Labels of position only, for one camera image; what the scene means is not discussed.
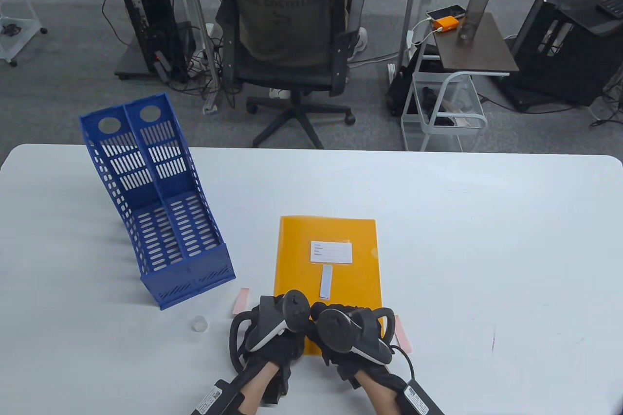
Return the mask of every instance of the white cable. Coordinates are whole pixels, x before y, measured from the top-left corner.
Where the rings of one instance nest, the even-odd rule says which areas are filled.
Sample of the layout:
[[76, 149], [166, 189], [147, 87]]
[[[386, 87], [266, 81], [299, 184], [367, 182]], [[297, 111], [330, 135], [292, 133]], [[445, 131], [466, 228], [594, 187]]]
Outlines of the white cable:
[[442, 32], [442, 31], [443, 31], [443, 28], [437, 28], [437, 29], [434, 29], [434, 30], [432, 30], [431, 32], [429, 32], [429, 33], [427, 34], [427, 36], [426, 36], [424, 39], [420, 40], [419, 42], [411, 42], [411, 45], [412, 45], [412, 46], [414, 46], [414, 47], [416, 47], [416, 46], [418, 46], [418, 45], [420, 45], [420, 44], [423, 44], [423, 43], [424, 43], [424, 42], [426, 42], [426, 40], [427, 40], [427, 39], [428, 39], [431, 35], [433, 35], [435, 32]]
[[370, 60], [367, 60], [367, 61], [361, 61], [360, 63], [354, 63], [352, 65], [349, 65], [348, 67], [349, 68], [357, 68], [358, 66], [364, 66], [365, 64], [380, 63], [381, 61], [387, 61], [387, 60], [395, 59], [397, 56], [398, 56], [398, 53], [394, 53], [394, 54], [389, 55], [389, 56], [376, 58], [376, 59], [370, 59]]
[[416, 28], [417, 28], [420, 24], [422, 24], [423, 22], [425, 22], [425, 21], [432, 21], [432, 18], [431, 18], [431, 17], [428, 17], [428, 18], [424, 18], [424, 19], [422, 19], [422, 21], [420, 21], [418, 24], [416, 24], [415, 26], [413, 26], [413, 27], [411, 28], [411, 30], [412, 30], [412, 31], [416, 30]]
[[599, 118], [597, 115], [595, 115], [592, 112], [592, 109], [590, 107], [586, 107], [586, 110], [588, 110], [588, 112], [590, 113], [590, 116], [593, 117], [595, 119], [595, 121], [601, 120], [601, 118]]

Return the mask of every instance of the white paper strip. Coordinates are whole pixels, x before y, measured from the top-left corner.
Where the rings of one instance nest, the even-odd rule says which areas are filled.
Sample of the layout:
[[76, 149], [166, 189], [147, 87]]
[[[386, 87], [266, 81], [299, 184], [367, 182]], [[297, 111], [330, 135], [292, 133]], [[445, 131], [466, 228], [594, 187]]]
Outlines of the white paper strip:
[[333, 266], [322, 266], [322, 279], [320, 281], [320, 298], [331, 300], [331, 280], [333, 279]]

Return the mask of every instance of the yellow plastic folder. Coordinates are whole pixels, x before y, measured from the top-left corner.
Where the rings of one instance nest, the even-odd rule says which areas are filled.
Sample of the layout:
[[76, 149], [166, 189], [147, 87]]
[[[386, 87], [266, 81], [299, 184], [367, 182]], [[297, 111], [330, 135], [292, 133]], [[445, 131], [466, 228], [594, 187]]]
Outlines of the yellow plastic folder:
[[[350, 242], [352, 264], [332, 264], [331, 299], [320, 299], [323, 264], [311, 262], [313, 241]], [[381, 275], [376, 221], [331, 217], [282, 217], [276, 260], [275, 296], [300, 290], [310, 304], [318, 301], [376, 309], [381, 302]], [[307, 355], [320, 350], [308, 342]]]

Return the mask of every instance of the white desk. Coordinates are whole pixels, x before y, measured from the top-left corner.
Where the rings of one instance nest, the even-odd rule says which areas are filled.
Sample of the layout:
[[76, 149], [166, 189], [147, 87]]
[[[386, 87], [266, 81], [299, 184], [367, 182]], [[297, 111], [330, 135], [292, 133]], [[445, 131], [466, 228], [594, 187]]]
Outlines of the white desk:
[[[238, 278], [161, 312], [82, 146], [0, 169], [0, 413], [190, 415], [279, 219], [376, 219], [384, 305], [446, 415], [610, 415], [623, 396], [623, 170], [610, 157], [193, 149]], [[205, 315], [210, 328], [190, 330]], [[495, 347], [492, 349], [495, 334]], [[407, 377], [396, 356], [394, 372]], [[317, 395], [324, 391], [325, 396]], [[321, 359], [272, 414], [372, 415]]]

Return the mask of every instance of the keyboard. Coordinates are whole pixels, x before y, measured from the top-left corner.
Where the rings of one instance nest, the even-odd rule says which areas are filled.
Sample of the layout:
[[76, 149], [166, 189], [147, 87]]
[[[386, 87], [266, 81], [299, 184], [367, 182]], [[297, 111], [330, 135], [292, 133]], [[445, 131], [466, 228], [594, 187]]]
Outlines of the keyboard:
[[597, 8], [614, 19], [623, 19], [623, 0], [602, 0]]

